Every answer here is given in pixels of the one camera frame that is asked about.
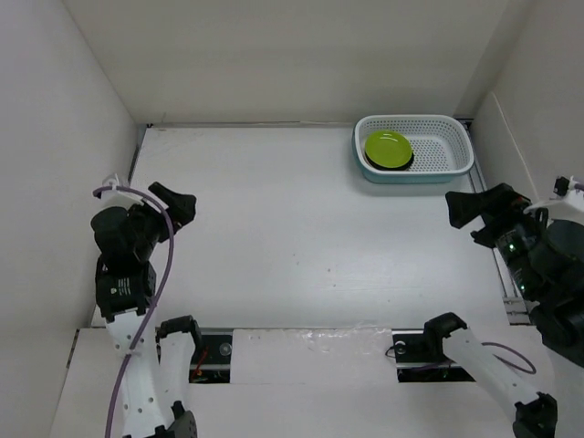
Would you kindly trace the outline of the large black plate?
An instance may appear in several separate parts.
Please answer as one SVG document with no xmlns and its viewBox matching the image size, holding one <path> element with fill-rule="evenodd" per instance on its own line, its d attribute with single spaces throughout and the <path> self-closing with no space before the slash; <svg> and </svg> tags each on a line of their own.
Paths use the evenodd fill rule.
<svg viewBox="0 0 584 438">
<path fill-rule="evenodd" d="M 382 172 L 405 172 L 411 168 L 414 163 L 415 155 L 412 154 L 411 158 L 404 164 L 400 166 L 384 166 L 376 163 L 374 160 L 370 158 L 368 154 L 365 154 L 365 159 L 367 163 L 372 166 L 374 169 L 382 171 Z"/>
</svg>

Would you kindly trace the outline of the green plate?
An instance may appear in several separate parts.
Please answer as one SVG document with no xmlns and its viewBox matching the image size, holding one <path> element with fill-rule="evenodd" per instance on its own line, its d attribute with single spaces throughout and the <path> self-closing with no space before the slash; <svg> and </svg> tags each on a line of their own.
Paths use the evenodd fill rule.
<svg viewBox="0 0 584 438">
<path fill-rule="evenodd" d="M 392 130 L 377 130 L 370 134 L 365 140 L 364 152 L 384 166 L 400 166 L 414 154 L 410 142 Z"/>
</svg>

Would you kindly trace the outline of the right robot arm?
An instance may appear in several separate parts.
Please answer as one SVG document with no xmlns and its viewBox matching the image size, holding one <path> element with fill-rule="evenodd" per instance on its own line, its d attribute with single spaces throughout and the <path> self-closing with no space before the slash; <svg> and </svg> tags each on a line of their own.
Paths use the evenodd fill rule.
<svg viewBox="0 0 584 438">
<path fill-rule="evenodd" d="M 532 201 L 500 183 L 445 195 L 449 222 L 480 218 L 473 241 L 495 249 L 520 296 L 529 328 L 483 340 L 444 313 L 423 326 L 422 348 L 461 367 L 500 407 L 515 437 L 583 434 L 583 183 L 558 177 L 552 197 Z"/>
</svg>

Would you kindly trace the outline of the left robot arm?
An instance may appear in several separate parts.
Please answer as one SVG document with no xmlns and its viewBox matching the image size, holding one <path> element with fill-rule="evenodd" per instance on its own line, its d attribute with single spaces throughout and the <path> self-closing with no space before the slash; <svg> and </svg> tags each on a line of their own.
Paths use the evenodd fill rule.
<svg viewBox="0 0 584 438">
<path fill-rule="evenodd" d="M 116 177 L 93 194 L 103 202 L 90 221 L 99 249 L 95 301 L 121 359 L 105 434 L 112 435 L 120 409 L 124 437 L 195 437 L 185 388 L 191 362 L 203 353 L 201 330 L 191 315 L 159 322 L 156 311 L 175 236 L 194 220 L 196 198 L 158 182 L 141 192 Z"/>
</svg>

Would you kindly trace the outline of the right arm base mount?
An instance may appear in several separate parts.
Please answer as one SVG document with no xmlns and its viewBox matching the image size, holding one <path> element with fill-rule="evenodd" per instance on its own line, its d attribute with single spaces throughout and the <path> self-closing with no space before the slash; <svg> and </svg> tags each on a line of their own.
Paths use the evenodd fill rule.
<svg viewBox="0 0 584 438">
<path fill-rule="evenodd" d="M 432 350 L 421 328 L 395 329 L 391 336 L 385 356 L 394 361 L 399 383 L 474 381 L 458 364 Z"/>
</svg>

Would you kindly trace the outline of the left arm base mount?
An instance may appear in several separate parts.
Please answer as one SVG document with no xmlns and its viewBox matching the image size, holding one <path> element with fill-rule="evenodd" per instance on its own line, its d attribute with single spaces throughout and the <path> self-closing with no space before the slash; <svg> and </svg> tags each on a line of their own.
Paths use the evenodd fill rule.
<svg viewBox="0 0 584 438">
<path fill-rule="evenodd" d="M 226 384 L 231 377 L 233 356 L 231 328 L 202 330 L 202 342 L 192 357 L 189 382 L 191 384 Z"/>
</svg>

